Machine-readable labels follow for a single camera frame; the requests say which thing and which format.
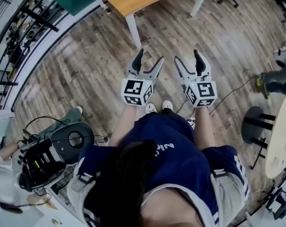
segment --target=white round table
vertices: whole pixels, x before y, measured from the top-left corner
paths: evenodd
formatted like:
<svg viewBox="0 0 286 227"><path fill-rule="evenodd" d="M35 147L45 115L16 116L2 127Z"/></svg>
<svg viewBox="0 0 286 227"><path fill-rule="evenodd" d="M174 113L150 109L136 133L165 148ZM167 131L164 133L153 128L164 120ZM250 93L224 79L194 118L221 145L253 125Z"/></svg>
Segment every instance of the white round table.
<svg viewBox="0 0 286 227"><path fill-rule="evenodd" d="M286 168L286 97L272 128L265 157L265 173L269 178L278 176Z"/></svg>

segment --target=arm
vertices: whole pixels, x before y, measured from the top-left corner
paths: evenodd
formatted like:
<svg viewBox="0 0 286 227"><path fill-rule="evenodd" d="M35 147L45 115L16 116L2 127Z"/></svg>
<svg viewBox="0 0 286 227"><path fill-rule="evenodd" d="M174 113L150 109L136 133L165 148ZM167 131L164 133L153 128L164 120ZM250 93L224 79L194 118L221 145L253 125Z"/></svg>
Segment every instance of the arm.
<svg viewBox="0 0 286 227"><path fill-rule="evenodd" d="M18 149L19 146L17 143L9 144L0 149L0 157L3 159L3 161L8 160L8 158L12 156Z"/></svg>
<svg viewBox="0 0 286 227"><path fill-rule="evenodd" d="M134 127L137 106L125 105L122 114L110 137L109 146L118 146L124 136Z"/></svg>
<svg viewBox="0 0 286 227"><path fill-rule="evenodd" d="M216 146L207 107L196 109L195 143L199 150Z"/></svg>

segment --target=white cube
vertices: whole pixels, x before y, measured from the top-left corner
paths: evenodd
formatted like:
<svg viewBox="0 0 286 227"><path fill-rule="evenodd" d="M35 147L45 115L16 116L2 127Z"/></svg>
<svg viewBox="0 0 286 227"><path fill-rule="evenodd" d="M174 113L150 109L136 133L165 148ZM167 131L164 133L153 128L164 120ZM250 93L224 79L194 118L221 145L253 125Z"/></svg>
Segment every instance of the white cube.
<svg viewBox="0 0 286 227"><path fill-rule="evenodd" d="M145 106L153 93L152 81L140 79L122 80L121 96L125 104Z"/></svg>
<svg viewBox="0 0 286 227"><path fill-rule="evenodd" d="M190 82L185 86L185 94L195 108L209 107L218 98L214 81Z"/></svg>

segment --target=blue jersey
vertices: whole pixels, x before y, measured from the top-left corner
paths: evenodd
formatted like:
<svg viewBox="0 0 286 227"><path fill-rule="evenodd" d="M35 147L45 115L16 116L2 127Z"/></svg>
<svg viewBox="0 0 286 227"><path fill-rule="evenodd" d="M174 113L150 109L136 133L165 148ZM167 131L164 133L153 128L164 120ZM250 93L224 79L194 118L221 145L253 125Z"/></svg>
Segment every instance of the blue jersey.
<svg viewBox="0 0 286 227"><path fill-rule="evenodd" d="M200 151L195 146L194 132L186 120L162 114L146 115L135 123L119 147L138 140L152 140L157 144L146 194L163 187L181 190L198 210L205 226L218 226L219 222L211 174L236 175L247 197L249 189L236 150L231 146L221 146ZM116 149L93 146L82 151L78 175L101 172L102 163Z"/></svg>

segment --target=person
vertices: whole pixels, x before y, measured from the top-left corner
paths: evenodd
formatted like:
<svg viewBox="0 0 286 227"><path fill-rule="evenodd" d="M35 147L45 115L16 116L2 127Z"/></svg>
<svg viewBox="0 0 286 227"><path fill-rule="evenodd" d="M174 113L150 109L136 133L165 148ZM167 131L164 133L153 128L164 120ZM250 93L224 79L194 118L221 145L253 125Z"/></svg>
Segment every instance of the person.
<svg viewBox="0 0 286 227"><path fill-rule="evenodd" d="M61 121L68 121L68 123L78 122L83 109L80 106L73 108L61 118ZM55 129L59 129L63 125L59 122L55 122L52 126L45 129L39 134L39 136L47 137L50 132ZM0 209L22 213L22 209L19 206L28 204L33 198L32 193L26 192L17 188L14 185L14 172L12 168L12 162L10 157L19 150L17 143L9 144L0 149Z"/></svg>
<svg viewBox="0 0 286 227"><path fill-rule="evenodd" d="M109 146L84 149L67 194L93 227L225 227L244 206L249 187L232 146L218 147L207 107L189 123L164 101L135 122L125 105Z"/></svg>
<svg viewBox="0 0 286 227"><path fill-rule="evenodd" d="M257 90L269 99L270 93L282 93L286 95L286 62L277 61L281 70L262 73L256 80Z"/></svg>

